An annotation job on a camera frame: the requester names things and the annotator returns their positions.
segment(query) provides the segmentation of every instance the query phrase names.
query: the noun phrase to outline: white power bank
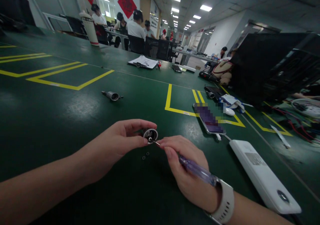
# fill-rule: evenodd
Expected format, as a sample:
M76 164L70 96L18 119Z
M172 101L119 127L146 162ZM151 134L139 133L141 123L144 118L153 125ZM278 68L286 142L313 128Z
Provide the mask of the white power bank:
M232 140L230 146L269 209L280 214L301 213L299 204L249 142Z

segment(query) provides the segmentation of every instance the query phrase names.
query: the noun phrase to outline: white smartwatch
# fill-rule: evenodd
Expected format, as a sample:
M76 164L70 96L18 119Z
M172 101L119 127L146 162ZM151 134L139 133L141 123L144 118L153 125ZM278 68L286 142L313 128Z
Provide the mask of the white smartwatch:
M205 212L212 220L219 224L227 223L233 214L234 209L234 195L232 186L225 183L223 180L218 179L217 185L221 185L222 199L219 208L214 213Z

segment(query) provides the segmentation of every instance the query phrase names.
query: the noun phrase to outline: white mouse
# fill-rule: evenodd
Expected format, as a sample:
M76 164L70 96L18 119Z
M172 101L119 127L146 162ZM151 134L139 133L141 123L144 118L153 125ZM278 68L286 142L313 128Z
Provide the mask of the white mouse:
M227 107L226 107L226 114L229 115L229 116L234 116L235 115L234 110L232 110L231 108L227 108Z

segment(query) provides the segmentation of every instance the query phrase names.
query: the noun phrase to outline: red diamond sign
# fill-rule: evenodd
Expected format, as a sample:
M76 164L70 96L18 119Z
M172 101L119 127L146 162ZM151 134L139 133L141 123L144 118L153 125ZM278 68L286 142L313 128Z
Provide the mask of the red diamond sign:
M118 3L128 19L137 8L133 0L118 0Z

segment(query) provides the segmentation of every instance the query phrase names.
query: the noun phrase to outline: green workbench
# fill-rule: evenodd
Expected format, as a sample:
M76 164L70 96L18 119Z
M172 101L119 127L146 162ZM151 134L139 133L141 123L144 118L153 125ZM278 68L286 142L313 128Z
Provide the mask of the green workbench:
M214 115L227 120L222 126L231 139L254 146L301 206L302 222L320 224L316 145L282 130L292 146L285 149L269 131L279 118L270 119L249 106L244 115L223 117L204 93L204 85L210 83L198 71L176 73L165 61L161 71L127 64L138 56L49 30L0 37L0 181L74 153L116 121L141 118L158 125L160 138L182 135L192 141L206 155L212 173L263 204L228 141L217 142L206 134L194 116L192 104L207 102ZM102 90L124 98L111 102ZM142 160L146 152L150 155ZM180 193L165 153L155 145L129 152L103 179L34 224L132 222L212 224Z

